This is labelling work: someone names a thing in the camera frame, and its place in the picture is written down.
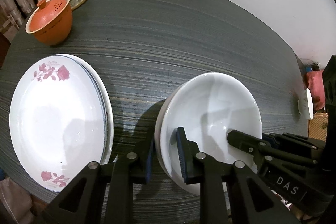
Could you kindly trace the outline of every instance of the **floral pattern on plate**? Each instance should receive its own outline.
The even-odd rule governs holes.
[[[56,81],[55,75],[57,75],[59,81],[67,80],[70,77],[70,73],[64,65],[60,66],[55,61],[49,61],[40,65],[38,71],[34,71],[33,80],[37,79],[37,81],[42,82],[42,80],[46,80],[50,76],[52,80]]]
[[[48,181],[52,179],[52,183],[58,184],[59,187],[62,188],[67,185],[67,181],[69,178],[65,178],[65,175],[58,176],[56,173],[51,174],[51,172],[48,171],[42,171],[41,177],[43,181]]]

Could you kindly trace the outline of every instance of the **orange lid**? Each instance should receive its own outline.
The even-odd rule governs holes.
[[[37,11],[31,19],[29,29],[34,32],[46,26],[67,5],[67,0],[40,0],[37,3]]]

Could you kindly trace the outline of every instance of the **tabletop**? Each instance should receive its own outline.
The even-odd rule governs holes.
[[[87,0],[73,11],[71,33],[59,46],[38,42],[23,24],[0,71],[0,167],[46,202],[57,193],[35,183],[20,165],[8,119],[21,76],[39,59],[58,53],[90,63],[107,88],[114,116],[110,160],[132,151],[155,126],[164,100],[205,72],[226,73],[249,89],[263,133],[307,136],[307,120],[297,108],[304,86],[295,54],[246,10],[228,0]],[[197,219],[199,197],[179,188],[156,158],[153,164],[150,183],[134,185],[134,222]]]

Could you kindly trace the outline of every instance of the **orange gaiwan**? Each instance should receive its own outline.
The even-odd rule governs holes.
[[[67,38],[72,26],[70,0],[41,0],[26,24],[26,32],[47,45]]]

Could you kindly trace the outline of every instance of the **screw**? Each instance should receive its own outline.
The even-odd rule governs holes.
[[[130,160],[135,159],[137,157],[137,154],[134,152],[129,152],[127,156]]]
[[[196,158],[202,160],[205,159],[205,154],[203,152],[196,153]]]
[[[95,161],[92,161],[87,165],[87,167],[90,169],[96,169],[98,167],[98,163]]]
[[[235,162],[235,166],[241,169],[241,168],[244,168],[245,164],[243,161],[238,160]]]

